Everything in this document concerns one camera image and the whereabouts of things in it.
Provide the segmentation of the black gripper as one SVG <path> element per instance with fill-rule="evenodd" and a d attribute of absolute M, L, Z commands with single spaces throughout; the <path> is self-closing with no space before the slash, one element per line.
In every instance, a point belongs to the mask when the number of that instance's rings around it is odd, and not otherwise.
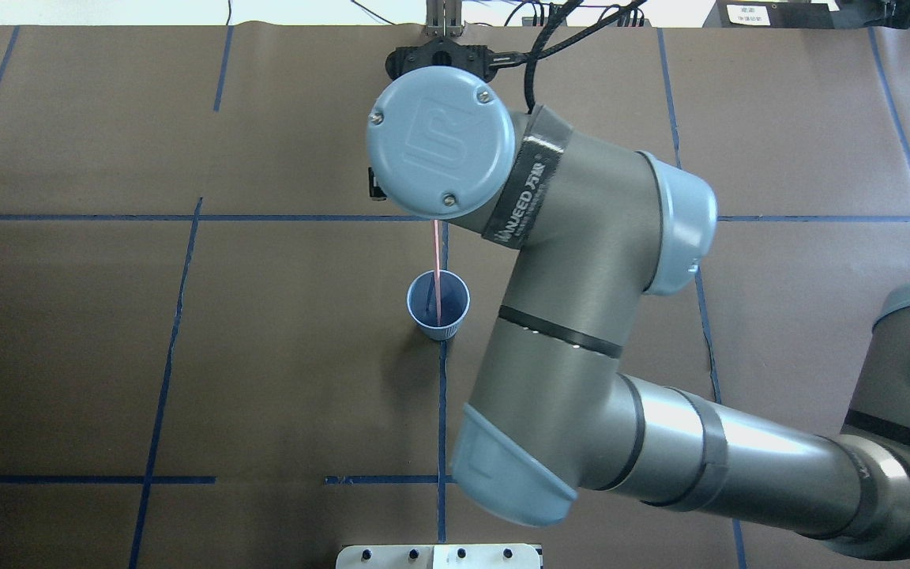
<path fill-rule="evenodd" d="M 389 197 L 380 185 L 372 167 L 368 167 L 368 194 L 373 202 L 385 202 Z"/>

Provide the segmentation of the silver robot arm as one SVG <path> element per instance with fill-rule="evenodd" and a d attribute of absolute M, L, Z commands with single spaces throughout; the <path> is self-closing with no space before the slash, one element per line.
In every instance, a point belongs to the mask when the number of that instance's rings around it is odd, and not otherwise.
<path fill-rule="evenodd" d="M 910 282 L 874 321 L 844 426 L 810 435 L 618 371 L 642 296 L 685 288 L 710 249 L 701 178 L 548 108 L 509 112 L 456 67 L 398 74 L 367 144 L 402 209 L 517 250 L 453 453 L 485 511 L 556 525 L 591 489 L 910 559 Z"/>

